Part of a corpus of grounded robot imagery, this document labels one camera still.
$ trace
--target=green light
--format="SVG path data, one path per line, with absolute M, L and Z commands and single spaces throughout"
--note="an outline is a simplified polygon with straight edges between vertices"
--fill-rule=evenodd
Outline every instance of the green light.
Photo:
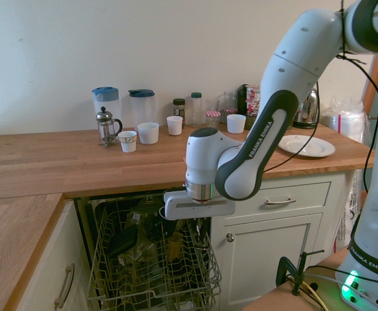
M 344 282 L 344 284 L 347 286 L 351 286 L 353 282 L 356 281 L 357 276 L 359 276 L 359 273 L 356 270 L 353 270 L 352 272 L 350 272 L 350 275 L 347 277 L 346 282 Z M 348 299 L 351 294 L 351 290 L 347 286 L 342 286 L 342 295 L 346 299 Z

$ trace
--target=kitchen counter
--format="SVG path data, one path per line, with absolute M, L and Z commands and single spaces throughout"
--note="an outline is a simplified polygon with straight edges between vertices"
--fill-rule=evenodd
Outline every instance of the kitchen counter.
M 159 142 L 125 154 L 121 146 L 98 145 L 97 131 L 0 136 L 0 311 L 15 310 L 61 214 L 63 199 L 180 186 L 186 142 L 160 127 Z M 228 136 L 244 140 L 243 134 Z M 311 135 L 293 128 L 286 135 Z M 364 167 L 368 148 L 319 126 L 315 137 L 336 148 L 325 158 L 296 157 L 264 173 L 279 178 L 355 170 Z M 277 149 L 267 168 L 290 154 Z M 373 156 L 369 167 L 373 165 Z

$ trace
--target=dishwasher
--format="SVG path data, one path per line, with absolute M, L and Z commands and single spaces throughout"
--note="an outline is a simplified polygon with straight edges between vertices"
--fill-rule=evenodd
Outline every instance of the dishwasher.
M 95 311 L 210 310 L 221 273 L 210 218 L 165 219 L 163 191 L 75 200 Z

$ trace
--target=wooden countertop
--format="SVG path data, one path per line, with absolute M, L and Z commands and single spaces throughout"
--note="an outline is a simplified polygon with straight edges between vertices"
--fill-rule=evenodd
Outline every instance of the wooden countertop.
M 137 151 L 130 154 L 123 153 L 120 145 L 99 146 L 96 131 L 0 136 L 0 198 L 50 193 L 76 198 L 181 186 L 186 172 L 186 142 L 193 130 L 185 127 L 182 135 L 170 136 L 167 127 L 161 126 L 157 144 L 137 141 Z M 238 135 L 222 132 L 240 141 L 247 135 L 247 131 Z M 311 132 L 293 128 L 286 135 Z M 264 178 L 364 167 L 366 146 L 324 126 L 319 126 L 315 137 L 333 144 L 336 152 L 325 158 L 296 157 L 264 173 Z M 277 148 L 267 168 L 289 156 Z
M 59 218 L 64 198 L 166 189 L 184 181 L 186 142 L 192 128 L 125 154 L 98 145 L 97 131 L 0 136 L 0 311 L 15 310 Z M 243 134 L 228 134 L 243 141 Z M 311 135 L 293 128 L 286 135 Z M 325 158 L 296 157 L 264 174 L 279 178 L 364 167 L 368 148 L 319 126 L 315 137 L 336 148 Z M 290 156 L 277 149 L 267 168 Z M 373 165 L 373 156 L 369 167 Z
M 348 250 L 346 248 L 338 251 L 334 255 L 324 259 L 320 265 L 330 268 L 337 268 L 346 258 Z M 334 271 L 322 268 L 310 268 L 306 273 L 314 275 L 323 275 L 334 279 Z M 339 286 L 331 281 L 315 277 L 305 277 L 304 281 L 308 284 L 316 282 L 318 284 L 317 294 L 323 299 L 323 302 L 331 311 L 354 311 L 351 306 L 347 305 L 340 298 Z M 321 308 L 307 295 L 300 292 L 299 296 L 293 296 L 291 290 L 292 283 L 287 281 L 280 287 L 272 290 L 266 295 L 247 305 L 243 311 L 320 311 Z
M 0 199 L 0 311 L 16 309 L 62 209 L 62 194 Z

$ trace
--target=drawer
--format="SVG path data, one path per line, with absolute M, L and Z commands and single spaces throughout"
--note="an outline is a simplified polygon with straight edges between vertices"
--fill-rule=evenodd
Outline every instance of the drawer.
M 330 184 L 323 182 L 261 189 L 253 198 L 236 202 L 235 213 L 226 219 L 298 209 L 307 214 L 307 209 L 326 204 Z

